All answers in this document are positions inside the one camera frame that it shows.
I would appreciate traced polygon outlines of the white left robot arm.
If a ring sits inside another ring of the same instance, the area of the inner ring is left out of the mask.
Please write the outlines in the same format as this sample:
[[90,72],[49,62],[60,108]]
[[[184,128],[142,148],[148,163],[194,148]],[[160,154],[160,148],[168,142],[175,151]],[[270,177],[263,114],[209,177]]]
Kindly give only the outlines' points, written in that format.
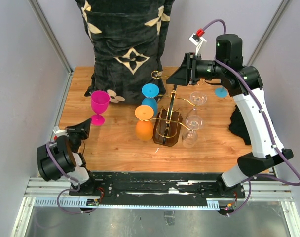
[[93,195],[98,183],[86,168],[79,148],[89,138],[91,119],[61,130],[53,128],[54,140],[37,148],[37,168],[45,181],[67,178],[77,193]]

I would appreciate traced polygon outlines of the teal plastic wine glass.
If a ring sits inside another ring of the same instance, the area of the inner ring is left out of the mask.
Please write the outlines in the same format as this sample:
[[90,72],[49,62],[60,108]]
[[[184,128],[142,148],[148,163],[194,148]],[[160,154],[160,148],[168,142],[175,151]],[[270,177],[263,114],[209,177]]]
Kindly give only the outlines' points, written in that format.
[[228,91],[224,87],[218,87],[215,89],[215,94],[220,98],[225,98],[228,95]]

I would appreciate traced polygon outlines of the magenta plastic wine glass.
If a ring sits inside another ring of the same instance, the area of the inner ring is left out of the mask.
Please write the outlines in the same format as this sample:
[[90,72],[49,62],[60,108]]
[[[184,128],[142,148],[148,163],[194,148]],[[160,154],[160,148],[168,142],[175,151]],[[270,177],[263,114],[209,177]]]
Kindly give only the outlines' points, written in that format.
[[110,102],[110,96],[102,90],[94,91],[91,94],[91,109],[94,114],[91,116],[91,124],[94,126],[102,126],[105,123],[104,117],[101,115],[106,111]]

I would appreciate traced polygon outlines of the blue plastic wine glass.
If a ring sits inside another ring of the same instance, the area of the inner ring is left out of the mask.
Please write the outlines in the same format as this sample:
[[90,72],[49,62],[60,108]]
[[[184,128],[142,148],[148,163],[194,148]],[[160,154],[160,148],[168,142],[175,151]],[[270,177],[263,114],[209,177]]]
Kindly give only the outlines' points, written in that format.
[[142,94],[145,97],[142,101],[142,105],[150,106],[154,111],[154,115],[156,115],[158,105],[155,98],[159,94],[159,87],[156,84],[147,83],[142,87]]

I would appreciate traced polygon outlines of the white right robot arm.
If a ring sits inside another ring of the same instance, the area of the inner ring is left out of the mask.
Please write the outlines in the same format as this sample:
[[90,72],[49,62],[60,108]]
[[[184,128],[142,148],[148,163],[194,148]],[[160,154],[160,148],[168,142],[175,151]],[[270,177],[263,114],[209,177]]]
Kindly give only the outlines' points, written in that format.
[[181,66],[167,79],[167,84],[196,85],[199,79],[219,79],[240,110],[246,125],[252,151],[237,159],[237,165],[216,181],[216,193],[228,197],[241,182],[283,162],[294,154],[284,148],[267,111],[263,82],[259,71],[243,65],[243,41],[236,34],[216,38],[214,60],[203,60],[186,53]]

